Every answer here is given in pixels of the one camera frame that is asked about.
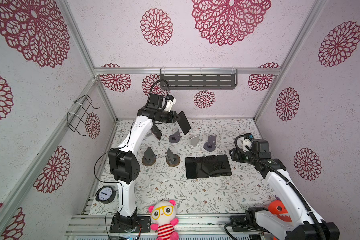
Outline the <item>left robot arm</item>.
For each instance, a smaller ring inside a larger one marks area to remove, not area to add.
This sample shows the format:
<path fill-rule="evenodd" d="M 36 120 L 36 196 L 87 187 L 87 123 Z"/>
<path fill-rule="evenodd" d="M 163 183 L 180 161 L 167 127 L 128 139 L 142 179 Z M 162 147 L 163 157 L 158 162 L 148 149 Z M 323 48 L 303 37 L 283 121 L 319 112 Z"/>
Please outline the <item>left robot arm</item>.
<path fill-rule="evenodd" d="M 179 115 L 173 110 L 159 110 L 143 107 L 132 123 L 130 132 L 123 142 L 108 152 L 110 172 L 118 184 L 119 210 L 114 214 L 110 230 L 131 232 L 136 229 L 137 207 L 135 195 L 135 180 L 141 170 L 136 154 L 148 132 L 153 132 L 157 139 L 161 138 L 161 131 L 156 122 L 175 123 Z"/>

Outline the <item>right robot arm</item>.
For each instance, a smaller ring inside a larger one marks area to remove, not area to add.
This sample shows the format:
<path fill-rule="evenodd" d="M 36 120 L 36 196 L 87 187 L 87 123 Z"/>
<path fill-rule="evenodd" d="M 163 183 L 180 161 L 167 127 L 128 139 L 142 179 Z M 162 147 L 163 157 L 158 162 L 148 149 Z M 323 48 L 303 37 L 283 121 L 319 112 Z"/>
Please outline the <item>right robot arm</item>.
<path fill-rule="evenodd" d="M 249 208 L 246 223 L 226 224 L 225 229 L 242 229 L 272 234 L 279 240 L 338 240 L 340 230 L 335 223 L 326 222 L 307 202 L 294 185 L 290 175 L 279 159 L 273 159 L 266 140 L 256 140 L 252 134 L 239 135 L 235 147 L 229 151 L 231 159 L 255 167 L 267 183 L 273 187 L 277 197 L 291 218 L 285 222 L 269 209 Z"/>

